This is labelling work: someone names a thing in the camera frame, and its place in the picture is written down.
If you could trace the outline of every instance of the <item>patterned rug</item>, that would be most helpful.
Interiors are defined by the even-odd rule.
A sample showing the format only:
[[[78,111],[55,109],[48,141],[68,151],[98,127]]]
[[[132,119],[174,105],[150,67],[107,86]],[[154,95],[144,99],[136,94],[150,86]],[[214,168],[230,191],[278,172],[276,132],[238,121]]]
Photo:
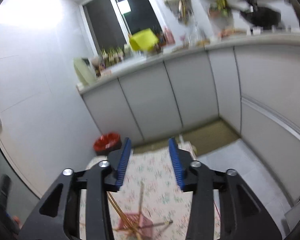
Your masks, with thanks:
[[[179,148],[190,152],[193,159],[196,159],[189,142],[179,144]],[[93,158],[87,169],[104,159],[106,159],[104,156]],[[123,186],[119,192],[112,193],[123,212],[138,212],[141,182],[144,183],[142,213],[153,223],[173,220],[170,225],[155,227],[153,240],[185,240],[192,192],[183,193],[177,186],[167,147],[130,157]],[[119,215],[112,205],[108,204],[112,228],[117,228]],[[80,238],[82,240],[86,240],[85,209],[86,190],[82,190],[80,200]],[[220,216],[216,206],[214,219],[214,240],[216,240],[220,238]],[[115,240],[126,239],[126,235],[122,232],[114,231],[113,233]]]

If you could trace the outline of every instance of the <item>gray floor tile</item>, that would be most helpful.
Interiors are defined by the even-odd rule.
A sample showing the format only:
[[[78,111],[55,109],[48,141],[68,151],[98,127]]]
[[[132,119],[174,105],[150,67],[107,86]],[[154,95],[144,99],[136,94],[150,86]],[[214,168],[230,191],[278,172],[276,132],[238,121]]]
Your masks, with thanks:
[[[212,153],[206,154],[211,169],[225,172],[228,169],[235,169],[241,176],[247,174],[257,166],[247,157],[245,152],[238,147],[238,141],[222,147]]]
[[[260,168],[254,168],[252,171],[244,175],[243,179],[257,195],[263,205],[266,206],[276,198],[276,192],[267,182],[267,179],[261,173]]]
[[[276,223],[277,227],[279,228],[282,238],[285,238],[289,229],[286,226],[287,224],[284,217],[284,211],[282,209],[279,199],[273,199],[270,203],[266,205],[266,209],[271,215],[274,222]]]
[[[282,236],[286,236],[289,229],[284,214],[291,207],[268,170],[241,139],[204,156],[199,156],[198,160],[210,169],[218,171],[236,169],[266,207]]]

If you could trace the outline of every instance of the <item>kitchen counter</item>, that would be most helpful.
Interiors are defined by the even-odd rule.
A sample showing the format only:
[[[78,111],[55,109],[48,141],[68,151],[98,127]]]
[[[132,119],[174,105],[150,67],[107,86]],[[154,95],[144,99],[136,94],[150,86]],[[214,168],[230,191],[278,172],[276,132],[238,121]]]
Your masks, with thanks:
[[[163,52],[162,54],[152,56],[152,57],[138,57],[135,59],[127,60],[127,62],[122,62],[115,66],[112,66],[112,73],[101,77],[98,81],[90,86],[86,87],[78,87],[78,91],[81,95],[93,90],[96,87],[99,87],[103,84],[106,84],[112,80],[123,77],[129,73],[133,73],[140,69],[146,68],[148,66],[154,65],[158,62],[162,62],[164,60],[169,60],[177,57],[182,57],[185,55],[194,54],[200,51],[205,50],[215,50],[228,48],[233,46],[243,46],[243,45],[262,45],[262,44],[280,44],[280,45],[293,45],[300,46],[300,34],[293,33],[271,33],[266,34],[263,33],[261,35],[255,36],[232,36],[224,40],[213,41],[209,45],[205,47],[193,47],[189,49],[183,49],[176,52]]]

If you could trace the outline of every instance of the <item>metal screw head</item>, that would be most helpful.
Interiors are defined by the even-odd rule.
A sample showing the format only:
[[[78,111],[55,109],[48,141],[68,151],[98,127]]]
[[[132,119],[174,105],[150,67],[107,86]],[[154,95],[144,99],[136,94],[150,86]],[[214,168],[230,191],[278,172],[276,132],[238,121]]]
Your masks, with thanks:
[[[73,173],[73,170],[71,169],[65,169],[62,174],[65,175],[65,176],[69,176]]]
[[[99,162],[99,166],[101,168],[108,167],[109,165],[110,165],[110,162],[108,162],[108,161],[101,161],[101,162]]]
[[[238,174],[238,172],[234,169],[229,169],[229,170],[227,170],[227,174],[230,176],[235,176]]]
[[[190,163],[190,165],[194,168],[199,168],[201,166],[201,162],[193,161],[193,162]]]

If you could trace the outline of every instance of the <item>chopstick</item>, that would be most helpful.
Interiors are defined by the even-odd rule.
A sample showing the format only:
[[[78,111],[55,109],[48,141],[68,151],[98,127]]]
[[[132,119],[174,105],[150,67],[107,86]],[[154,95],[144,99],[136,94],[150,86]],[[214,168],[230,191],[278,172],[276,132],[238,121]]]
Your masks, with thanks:
[[[132,225],[131,221],[123,213],[123,211],[121,210],[121,208],[119,207],[119,205],[117,204],[110,192],[108,192],[108,200],[122,219],[123,223],[125,223],[125,225],[136,234],[138,240],[142,240],[141,234],[138,232],[137,227]]]
[[[117,204],[117,202],[114,200],[113,196],[111,195],[111,193],[108,192],[108,200],[110,201],[110,203],[112,204],[112,206],[114,207],[114,209],[116,210],[116,212],[118,213],[118,215],[120,216],[120,218],[122,219],[122,221],[125,223],[125,225],[130,228],[133,229],[133,225],[131,224],[130,220],[127,218],[127,216],[122,212],[121,208],[119,207],[119,205]]]
[[[142,213],[143,190],[144,190],[144,184],[143,184],[143,182],[141,182],[140,200],[139,200],[139,218],[140,218],[141,213]]]
[[[164,225],[168,225],[168,224],[170,225],[172,223],[173,223],[173,220],[170,220],[170,221],[156,223],[156,224],[152,224],[152,225],[144,226],[144,227],[140,227],[140,228],[143,229],[143,228],[158,227],[158,226],[164,226]]]

